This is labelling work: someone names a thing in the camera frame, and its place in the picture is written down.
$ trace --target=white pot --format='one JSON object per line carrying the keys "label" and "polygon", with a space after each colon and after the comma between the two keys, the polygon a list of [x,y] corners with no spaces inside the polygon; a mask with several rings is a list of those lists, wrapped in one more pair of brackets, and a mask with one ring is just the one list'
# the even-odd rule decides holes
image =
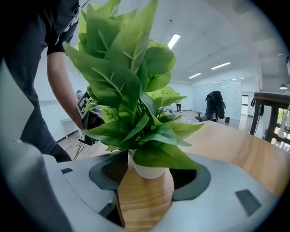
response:
{"label": "white pot", "polygon": [[136,164],[133,160],[134,152],[128,150],[128,155],[132,160],[132,164],[136,170],[136,172],[145,179],[157,179],[158,177],[162,176],[167,168],[150,168],[145,166],[140,166]]}

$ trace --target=man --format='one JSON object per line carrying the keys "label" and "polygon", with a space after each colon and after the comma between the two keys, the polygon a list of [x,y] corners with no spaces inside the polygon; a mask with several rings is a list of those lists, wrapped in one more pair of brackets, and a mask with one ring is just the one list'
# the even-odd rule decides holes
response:
{"label": "man", "polygon": [[77,99],[80,100],[82,98],[82,91],[77,90],[76,96],[77,96]]}
{"label": "man", "polygon": [[47,74],[51,89],[66,113],[82,129],[77,97],[66,73],[66,54],[62,43],[70,42],[78,23],[78,0],[21,1],[7,6],[14,19],[8,19],[4,59],[16,83],[34,106],[21,136],[57,162],[69,161],[69,155],[56,143],[42,118],[34,79],[41,53],[47,51]]}
{"label": "man", "polygon": [[176,102],[176,111],[179,113],[181,113],[181,102],[182,102],[182,100]]}

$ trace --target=ceiling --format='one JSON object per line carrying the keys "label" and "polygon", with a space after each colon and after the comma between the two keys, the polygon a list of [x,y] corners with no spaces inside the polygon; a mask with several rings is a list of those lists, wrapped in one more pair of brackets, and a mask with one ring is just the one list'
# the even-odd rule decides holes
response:
{"label": "ceiling", "polygon": [[[107,0],[90,0],[90,3],[102,5]],[[133,9],[142,9],[149,0],[122,0],[119,13]],[[219,7],[227,4],[249,33],[256,52],[253,62],[253,47],[245,42],[239,29]],[[285,59],[277,56],[285,47],[276,31],[269,26],[263,15],[244,0],[159,0],[150,38],[157,42],[169,42],[174,33],[181,37],[172,48],[176,56],[176,65],[172,70],[172,80],[195,82],[209,78],[216,73],[229,69],[245,69],[249,76],[264,77],[282,75],[285,71]],[[75,36],[72,45],[77,43]],[[218,64],[231,62],[221,69],[211,70]],[[188,77],[202,73],[198,77]]]}

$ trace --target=artificial plant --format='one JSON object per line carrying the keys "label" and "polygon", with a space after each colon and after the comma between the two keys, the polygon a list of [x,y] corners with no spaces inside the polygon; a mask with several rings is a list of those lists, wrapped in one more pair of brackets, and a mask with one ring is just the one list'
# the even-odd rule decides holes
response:
{"label": "artificial plant", "polygon": [[136,150],[133,159],[142,166],[196,169],[177,146],[190,146],[183,139],[202,125],[174,122],[180,116],[163,112],[186,97],[166,86],[175,65],[168,44],[149,42],[157,0],[138,13],[117,15],[119,3],[80,9],[78,45],[63,44],[89,82],[86,110],[102,106],[105,124],[83,133],[109,145],[107,150]]}

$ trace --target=wooden table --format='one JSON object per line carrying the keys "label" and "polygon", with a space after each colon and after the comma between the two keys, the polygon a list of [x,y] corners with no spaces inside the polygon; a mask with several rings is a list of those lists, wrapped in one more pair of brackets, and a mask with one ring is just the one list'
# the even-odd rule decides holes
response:
{"label": "wooden table", "polygon": [[289,139],[280,138],[277,134],[275,134],[275,128],[276,127],[280,128],[280,124],[278,124],[277,122],[279,109],[286,110],[288,108],[288,105],[290,103],[290,96],[282,95],[282,94],[274,94],[274,93],[255,92],[253,101],[256,106],[255,106],[255,114],[254,114],[250,134],[251,135],[255,134],[255,131],[258,127],[258,118],[259,118],[259,115],[261,114],[262,107],[270,106],[271,117],[270,117],[270,122],[268,125],[268,130],[266,132],[266,136],[264,139],[268,142],[271,142],[272,139],[274,138],[279,142],[285,142],[289,144],[290,143]]}
{"label": "wooden table", "polygon": [[[241,167],[276,196],[282,195],[290,176],[290,154],[243,131],[212,121],[185,140],[182,151]],[[167,212],[174,191],[169,171],[156,180],[141,178],[128,165],[119,188],[119,203],[126,230],[148,231]]]}

